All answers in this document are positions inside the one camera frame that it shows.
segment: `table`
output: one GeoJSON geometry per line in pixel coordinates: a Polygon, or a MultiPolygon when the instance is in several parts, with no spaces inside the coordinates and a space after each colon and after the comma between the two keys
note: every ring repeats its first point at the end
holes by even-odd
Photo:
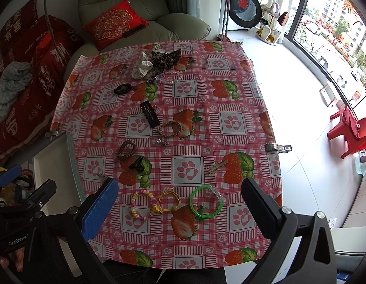
{"type": "MultiPolygon", "coordinates": [[[[160,45],[167,52],[182,49],[176,67],[182,79],[174,85],[133,80],[131,70],[140,53],[153,46],[131,46],[96,57],[81,56],[57,104],[52,129],[72,134],[85,194],[99,188],[99,173],[119,181],[118,198],[89,243],[98,256],[156,268],[215,268],[259,259],[269,240],[243,202],[240,182],[254,176],[263,191],[281,204],[281,174],[278,154],[264,150],[275,138],[252,61],[240,43],[168,41],[160,45]],[[115,95],[114,88],[123,83],[139,84],[139,89],[115,95]],[[169,139],[169,146],[156,143],[160,136],[139,106],[145,100],[161,122],[174,118],[183,125],[179,137],[169,139]],[[133,140],[136,154],[150,162],[143,176],[116,158],[126,139],[133,140]],[[209,176],[205,168],[223,159],[229,160],[226,167],[209,176]],[[215,218],[200,223],[189,215],[174,216],[177,235],[171,212],[146,221],[129,214],[131,196],[140,186],[155,196],[173,187],[185,206],[202,184],[216,186],[225,205],[215,218]],[[181,223],[195,225],[195,236],[179,239],[181,223]]],[[[211,193],[200,191],[194,204],[211,204],[212,199],[211,193]]],[[[139,196],[136,210],[148,214],[146,196],[139,196]]]]}

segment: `tree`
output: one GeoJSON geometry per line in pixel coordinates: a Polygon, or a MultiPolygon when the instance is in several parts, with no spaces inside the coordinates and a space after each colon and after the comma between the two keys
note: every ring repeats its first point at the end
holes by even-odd
{"type": "Polygon", "coordinates": [[[343,18],[339,18],[337,27],[334,30],[334,37],[341,36],[343,32],[350,31],[350,24],[343,18]]]}

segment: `red pillow with chinese text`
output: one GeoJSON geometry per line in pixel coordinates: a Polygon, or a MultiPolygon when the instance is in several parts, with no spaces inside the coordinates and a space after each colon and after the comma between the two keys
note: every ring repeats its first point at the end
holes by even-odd
{"type": "Polygon", "coordinates": [[[25,30],[37,21],[37,0],[29,0],[0,30],[0,50],[5,55],[11,45],[25,30]]]}
{"type": "Polygon", "coordinates": [[[83,27],[90,33],[99,51],[123,37],[125,32],[138,26],[148,26],[131,8],[127,0],[120,2],[83,27]]]}

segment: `beaded bracelet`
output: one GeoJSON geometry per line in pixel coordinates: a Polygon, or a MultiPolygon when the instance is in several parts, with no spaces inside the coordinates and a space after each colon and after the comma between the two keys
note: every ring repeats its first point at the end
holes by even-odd
{"type": "Polygon", "coordinates": [[[152,215],[154,215],[154,209],[155,209],[155,206],[157,205],[157,200],[154,198],[154,195],[150,192],[150,191],[147,191],[147,190],[137,190],[133,195],[132,195],[132,201],[131,201],[131,213],[132,213],[132,216],[135,217],[135,218],[138,218],[140,220],[146,220],[147,218],[150,218],[152,215]],[[136,204],[136,198],[139,194],[145,194],[147,195],[148,197],[150,197],[150,201],[152,202],[152,206],[150,208],[150,214],[147,216],[147,217],[144,217],[144,216],[140,216],[136,210],[135,210],[135,204],[136,204]]]}
{"type": "Polygon", "coordinates": [[[137,145],[136,145],[136,143],[135,143],[135,142],[133,142],[133,141],[131,141],[131,140],[126,140],[126,141],[125,141],[123,144],[121,144],[121,146],[120,146],[119,152],[117,153],[117,159],[119,159],[119,160],[125,160],[125,159],[127,159],[127,158],[129,158],[129,157],[133,156],[133,155],[135,154],[135,152],[136,152],[136,147],[137,147],[137,145]],[[130,152],[128,152],[127,154],[125,154],[125,155],[121,155],[121,154],[123,153],[123,151],[124,151],[125,147],[127,147],[128,145],[133,146],[133,149],[132,149],[130,152]]]}
{"type": "Polygon", "coordinates": [[[179,207],[180,207],[180,196],[174,192],[173,188],[170,188],[166,191],[163,191],[162,194],[159,197],[157,197],[157,204],[154,206],[153,211],[155,213],[163,213],[165,211],[177,211],[179,209],[179,207]],[[161,200],[165,195],[168,195],[168,194],[174,195],[174,197],[178,201],[178,204],[172,206],[170,209],[165,209],[165,208],[161,207],[161,200]]]}
{"type": "Polygon", "coordinates": [[[157,128],[157,131],[162,137],[165,137],[165,138],[176,137],[182,131],[182,125],[179,122],[172,120],[172,121],[169,121],[167,123],[159,125],[159,127],[157,128]],[[170,126],[170,125],[173,125],[173,124],[178,125],[178,127],[179,127],[177,132],[172,133],[172,134],[163,134],[161,132],[162,127],[167,127],[167,126],[170,126]]]}

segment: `red stool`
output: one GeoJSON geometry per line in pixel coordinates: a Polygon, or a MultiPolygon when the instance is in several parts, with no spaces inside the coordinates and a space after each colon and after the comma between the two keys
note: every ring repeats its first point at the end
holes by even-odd
{"type": "Polygon", "coordinates": [[[362,118],[359,121],[357,121],[354,117],[355,123],[359,124],[359,139],[356,139],[351,127],[342,121],[342,115],[345,111],[349,110],[350,109],[348,107],[345,107],[343,110],[340,110],[339,112],[330,116],[330,119],[332,120],[337,117],[341,117],[341,120],[339,121],[339,124],[337,126],[335,126],[327,133],[327,138],[329,140],[339,137],[340,135],[343,135],[345,137],[349,150],[341,156],[342,159],[350,154],[353,154],[354,152],[366,148],[366,117],[362,118]]]}

